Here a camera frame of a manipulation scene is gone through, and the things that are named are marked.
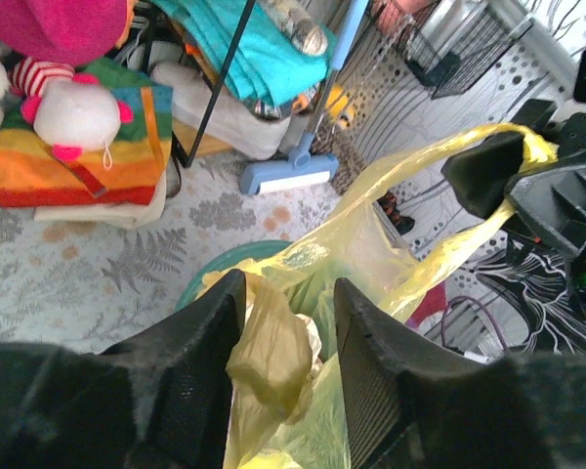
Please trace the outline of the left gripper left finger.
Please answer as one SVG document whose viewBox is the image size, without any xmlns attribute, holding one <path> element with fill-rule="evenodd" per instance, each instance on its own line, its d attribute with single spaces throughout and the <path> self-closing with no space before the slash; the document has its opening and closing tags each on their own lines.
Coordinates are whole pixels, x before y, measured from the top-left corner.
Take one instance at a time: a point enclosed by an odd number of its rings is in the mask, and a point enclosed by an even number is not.
<svg viewBox="0 0 586 469">
<path fill-rule="evenodd" d="M 246 281 L 239 270 L 170 317 L 102 352 L 127 369 L 137 441 L 127 468 L 220 468 L 232 385 L 226 372 L 243 330 Z"/>
</svg>

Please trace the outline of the yellow trash bag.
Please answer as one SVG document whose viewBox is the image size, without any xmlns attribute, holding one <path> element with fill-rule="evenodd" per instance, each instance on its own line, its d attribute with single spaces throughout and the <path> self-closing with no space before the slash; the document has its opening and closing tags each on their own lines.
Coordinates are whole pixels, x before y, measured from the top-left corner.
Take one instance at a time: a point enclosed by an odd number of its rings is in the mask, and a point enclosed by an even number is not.
<svg viewBox="0 0 586 469">
<path fill-rule="evenodd" d="M 382 312 L 407 320 L 426 293 L 463 265 L 514 214 L 503 201 L 481 224 L 441 241 L 422 261 L 387 237 L 375 209 L 386 190 L 429 165 L 503 132 L 523 135 L 520 171 L 553 163 L 556 148 L 517 124 L 486 124 L 423 149 L 376 160 L 326 221 L 287 248 L 238 268 L 248 294 L 245 327 L 227 365 L 233 394 L 228 468 L 348 468 L 351 456 L 337 356 L 334 286 L 350 279 Z M 311 374 L 305 324 L 322 342 Z"/>
</svg>

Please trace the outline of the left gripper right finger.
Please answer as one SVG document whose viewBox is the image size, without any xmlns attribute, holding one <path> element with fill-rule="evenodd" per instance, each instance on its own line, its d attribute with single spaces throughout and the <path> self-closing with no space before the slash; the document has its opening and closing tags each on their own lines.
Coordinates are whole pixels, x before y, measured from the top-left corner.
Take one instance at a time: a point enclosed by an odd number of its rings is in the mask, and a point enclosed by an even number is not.
<svg viewBox="0 0 586 469">
<path fill-rule="evenodd" d="M 334 313 L 353 467 L 487 467 L 465 388 L 481 365 L 391 318 L 348 279 L 335 283 Z"/>
</svg>

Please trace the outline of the teal trash bin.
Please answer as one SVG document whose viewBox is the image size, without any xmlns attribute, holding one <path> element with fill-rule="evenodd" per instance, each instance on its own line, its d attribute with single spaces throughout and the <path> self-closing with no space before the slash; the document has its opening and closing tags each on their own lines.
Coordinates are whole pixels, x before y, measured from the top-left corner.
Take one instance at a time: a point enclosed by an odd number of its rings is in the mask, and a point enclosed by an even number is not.
<svg viewBox="0 0 586 469">
<path fill-rule="evenodd" d="M 289 240 L 259 240 L 241 244 L 218 255 L 198 271 L 181 294 L 176 310 L 191 304 L 230 269 L 245 265 L 249 261 L 271 258 L 291 244 Z"/>
</svg>

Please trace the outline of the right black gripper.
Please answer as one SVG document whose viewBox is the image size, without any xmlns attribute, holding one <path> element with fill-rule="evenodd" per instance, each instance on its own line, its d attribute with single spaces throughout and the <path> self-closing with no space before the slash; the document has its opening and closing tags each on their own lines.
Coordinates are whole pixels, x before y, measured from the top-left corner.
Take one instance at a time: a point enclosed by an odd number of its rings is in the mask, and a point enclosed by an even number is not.
<svg viewBox="0 0 586 469">
<path fill-rule="evenodd" d="M 487 219 L 502 203 L 504 188 L 516 214 L 505 230 L 536 247 L 573 259 L 586 249 L 586 104 L 569 101 L 543 117 L 536 131 L 554 145 L 558 160 L 518 173 L 523 135 L 504 132 L 450 156 L 441 174 L 459 204 Z"/>
</svg>

